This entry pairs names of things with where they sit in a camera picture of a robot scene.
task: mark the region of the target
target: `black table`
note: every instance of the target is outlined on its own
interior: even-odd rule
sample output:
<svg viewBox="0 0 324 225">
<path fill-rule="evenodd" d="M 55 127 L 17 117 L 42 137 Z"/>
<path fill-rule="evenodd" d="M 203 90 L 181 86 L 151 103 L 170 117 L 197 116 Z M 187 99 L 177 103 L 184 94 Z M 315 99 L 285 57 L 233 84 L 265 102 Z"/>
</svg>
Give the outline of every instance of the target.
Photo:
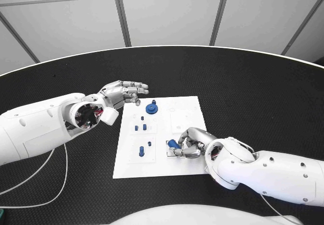
<svg viewBox="0 0 324 225">
<path fill-rule="evenodd" d="M 232 136 L 255 150 L 324 160 L 324 69 L 259 52 L 155 46 L 53 60 L 0 77 L 0 113 L 73 92 L 96 93 L 115 80 L 147 83 L 148 98 L 199 96 L 207 131 L 216 137 Z M 112 179 L 115 150 L 109 149 L 116 149 L 119 123 L 121 115 L 112 127 L 99 123 L 66 144 L 69 173 L 59 198 L 37 208 L 6 210 L 6 224 L 108 224 L 168 204 L 216 205 L 276 215 L 249 187 L 240 184 L 227 190 L 209 175 Z M 0 190 L 32 175 L 47 155 L 0 167 Z M 63 179 L 60 146 L 34 178 L 0 196 L 0 205 L 49 201 Z M 324 208 L 268 199 L 305 225 L 322 221 Z"/>
</svg>

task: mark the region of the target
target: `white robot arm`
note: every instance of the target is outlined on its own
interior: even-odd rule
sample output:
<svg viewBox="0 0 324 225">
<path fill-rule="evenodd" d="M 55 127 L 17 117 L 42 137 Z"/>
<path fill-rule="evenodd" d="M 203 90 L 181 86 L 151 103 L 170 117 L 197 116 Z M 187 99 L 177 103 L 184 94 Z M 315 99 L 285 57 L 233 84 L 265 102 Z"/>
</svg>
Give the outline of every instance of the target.
<svg viewBox="0 0 324 225">
<path fill-rule="evenodd" d="M 204 154 L 206 171 L 214 181 L 235 190 L 243 183 L 259 194 L 296 204 L 324 206 L 324 161 L 253 149 L 235 138 L 217 139 L 190 127 L 178 143 L 187 149 L 170 148 L 178 156 Z"/>
<path fill-rule="evenodd" d="M 92 129 L 99 121 L 112 125 L 125 103 L 141 104 L 148 94 L 138 82 L 115 81 L 98 94 L 72 93 L 24 105 L 0 115 L 0 165 L 37 156 Z"/>
</svg>

